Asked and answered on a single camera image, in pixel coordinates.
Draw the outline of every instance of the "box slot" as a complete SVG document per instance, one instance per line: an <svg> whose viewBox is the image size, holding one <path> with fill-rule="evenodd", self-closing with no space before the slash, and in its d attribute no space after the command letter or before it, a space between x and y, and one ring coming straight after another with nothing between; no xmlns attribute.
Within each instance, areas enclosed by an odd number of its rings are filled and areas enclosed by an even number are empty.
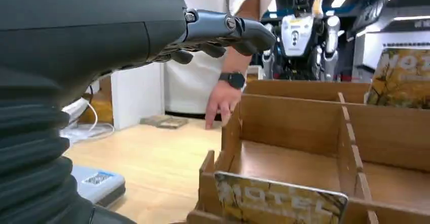
<svg viewBox="0 0 430 224"><path fill-rule="evenodd" d="M340 191L336 158L243 141L233 173L249 177Z"/></svg>
<svg viewBox="0 0 430 224"><path fill-rule="evenodd" d="M430 172L430 110L346 107L363 161Z"/></svg>
<svg viewBox="0 0 430 224"><path fill-rule="evenodd" d="M334 157L339 114L330 102L243 95L241 138Z"/></svg>
<svg viewBox="0 0 430 224"><path fill-rule="evenodd" d="M374 201L430 213L429 173L372 163L364 172Z"/></svg>
<svg viewBox="0 0 430 224"><path fill-rule="evenodd" d="M347 215L344 223L371 223L368 213L377 214L377 219L381 224L427 224L430 223L429 213L416 211L408 208L387 205L379 202L369 202L357 198L351 198L347 207Z"/></svg>

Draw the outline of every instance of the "human hand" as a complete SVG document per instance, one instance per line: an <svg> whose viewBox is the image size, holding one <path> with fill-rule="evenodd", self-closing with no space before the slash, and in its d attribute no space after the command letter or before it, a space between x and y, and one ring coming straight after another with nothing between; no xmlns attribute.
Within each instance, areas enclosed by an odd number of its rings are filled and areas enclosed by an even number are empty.
<svg viewBox="0 0 430 224"><path fill-rule="evenodd" d="M242 91L231 87L225 81L218 81L213 88L206 106L206 129L211 129L218 110L221 113L222 125L230 120L231 113L240 102Z"/></svg>

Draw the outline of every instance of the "gray device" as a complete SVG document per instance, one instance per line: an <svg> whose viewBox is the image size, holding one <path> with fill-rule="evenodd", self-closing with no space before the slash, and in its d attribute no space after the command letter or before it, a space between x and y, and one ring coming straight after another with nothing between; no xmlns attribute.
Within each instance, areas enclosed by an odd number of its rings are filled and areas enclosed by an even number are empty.
<svg viewBox="0 0 430 224"><path fill-rule="evenodd" d="M109 208L125 194L125 179L117 173L74 165L78 193L91 203Z"/></svg>

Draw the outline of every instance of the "white t-shirt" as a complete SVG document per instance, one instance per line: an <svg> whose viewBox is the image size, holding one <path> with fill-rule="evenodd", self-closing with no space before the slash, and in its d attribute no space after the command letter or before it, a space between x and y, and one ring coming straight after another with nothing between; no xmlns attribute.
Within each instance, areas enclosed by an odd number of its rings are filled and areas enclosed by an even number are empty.
<svg viewBox="0 0 430 224"><path fill-rule="evenodd" d="M185 0L188 8L236 14L245 0ZM271 0L260 0L261 15ZM203 52L182 65L165 63L165 109L176 113L204 114L209 95L217 84L225 56L216 59Z"/></svg>

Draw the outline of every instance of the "barcode label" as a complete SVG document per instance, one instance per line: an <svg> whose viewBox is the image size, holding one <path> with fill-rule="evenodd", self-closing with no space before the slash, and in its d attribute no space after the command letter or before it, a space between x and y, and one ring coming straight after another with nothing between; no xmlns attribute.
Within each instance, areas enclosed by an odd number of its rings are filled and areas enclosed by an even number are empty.
<svg viewBox="0 0 430 224"><path fill-rule="evenodd" d="M104 181L108 180L111 177L113 177L113 175L110 174L110 173L98 172L96 175L85 179L83 181L83 183L89 183L89 184L92 184L92 185L100 185Z"/></svg>

